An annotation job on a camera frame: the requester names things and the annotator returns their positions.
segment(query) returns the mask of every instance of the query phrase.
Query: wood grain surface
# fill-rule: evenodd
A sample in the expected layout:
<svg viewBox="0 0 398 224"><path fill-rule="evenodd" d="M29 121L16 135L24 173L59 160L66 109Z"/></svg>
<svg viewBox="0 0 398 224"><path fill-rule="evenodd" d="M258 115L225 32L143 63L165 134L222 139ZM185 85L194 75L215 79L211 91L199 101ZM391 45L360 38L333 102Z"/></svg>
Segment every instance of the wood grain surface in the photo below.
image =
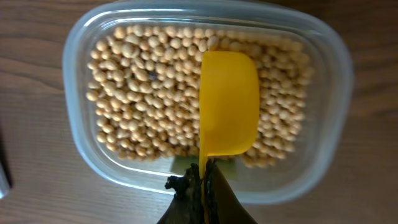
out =
<svg viewBox="0 0 398 224"><path fill-rule="evenodd" d="M102 0L0 0L0 132L12 179L1 224L155 223L171 196L94 173L75 149L62 81L72 25ZM259 223L398 223L398 2L273 0L332 26L351 51L355 90L334 163L308 194L245 205Z"/></svg>

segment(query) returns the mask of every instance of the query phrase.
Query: yellow measuring cup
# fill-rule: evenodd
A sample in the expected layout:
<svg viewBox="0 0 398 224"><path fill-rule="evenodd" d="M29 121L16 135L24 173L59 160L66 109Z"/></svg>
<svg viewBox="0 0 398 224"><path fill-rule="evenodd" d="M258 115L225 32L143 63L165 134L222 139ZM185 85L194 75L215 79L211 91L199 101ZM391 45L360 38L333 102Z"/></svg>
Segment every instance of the yellow measuring cup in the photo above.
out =
<svg viewBox="0 0 398 224"><path fill-rule="evenodd" d="M208 156L241 154L256 140L259 84L254 62L239 52L205 52L199 97L203 178Z"/></svg>

